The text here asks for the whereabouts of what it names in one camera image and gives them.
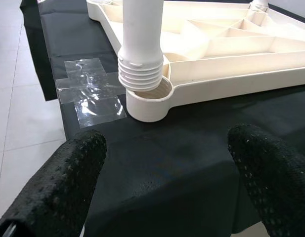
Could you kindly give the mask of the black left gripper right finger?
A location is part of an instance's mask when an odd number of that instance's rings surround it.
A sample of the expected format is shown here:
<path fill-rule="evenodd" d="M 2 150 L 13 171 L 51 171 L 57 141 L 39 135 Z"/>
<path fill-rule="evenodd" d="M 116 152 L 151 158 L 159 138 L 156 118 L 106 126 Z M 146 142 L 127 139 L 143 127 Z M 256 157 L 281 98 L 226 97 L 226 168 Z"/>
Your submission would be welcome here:
<path fill-rule="evenodd" d="M 250 125 L 229 129 L 228 150 L 271 237 L 305 237 L 305 156 Z"/>

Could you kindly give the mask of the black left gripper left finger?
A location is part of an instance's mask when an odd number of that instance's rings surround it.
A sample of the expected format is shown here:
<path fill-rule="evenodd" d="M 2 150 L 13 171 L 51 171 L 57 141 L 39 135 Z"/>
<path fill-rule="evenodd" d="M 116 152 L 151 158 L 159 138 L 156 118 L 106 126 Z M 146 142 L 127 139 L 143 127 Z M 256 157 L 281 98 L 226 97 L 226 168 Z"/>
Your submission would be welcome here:
<path fill-rule="evenodd" d="M 0 237 L 78 237 L 107 146 L 95 130 L 64 142 L 0 218 Z"/>

